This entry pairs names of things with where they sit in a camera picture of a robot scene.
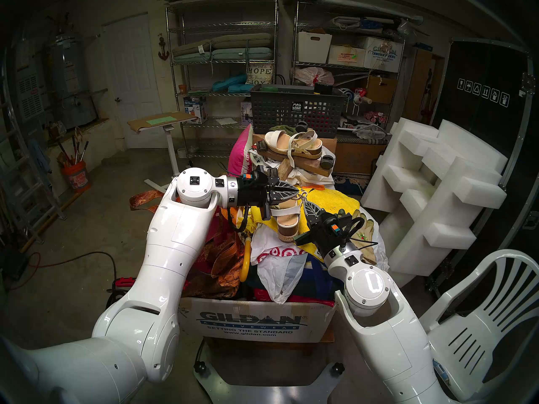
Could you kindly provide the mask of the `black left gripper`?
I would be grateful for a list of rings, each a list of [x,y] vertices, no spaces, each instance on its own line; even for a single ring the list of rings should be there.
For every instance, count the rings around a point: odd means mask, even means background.
[[[238,206],[255,206],[260,209],[262,220],[271,218],[270,204],[280,204],[298,197],[299,190],[294,185],[270,179],[261,168],[238,177]]]

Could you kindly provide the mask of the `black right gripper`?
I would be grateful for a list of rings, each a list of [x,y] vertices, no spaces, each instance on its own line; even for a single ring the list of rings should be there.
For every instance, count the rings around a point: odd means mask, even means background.
[[[355,219],[350,213],[339,216],[322,209],[308,199],[303,200],[303,211],[308,231],[294,237],[297,246],[313,243],[321,256],[336,247],[345,247],[355,229]]]

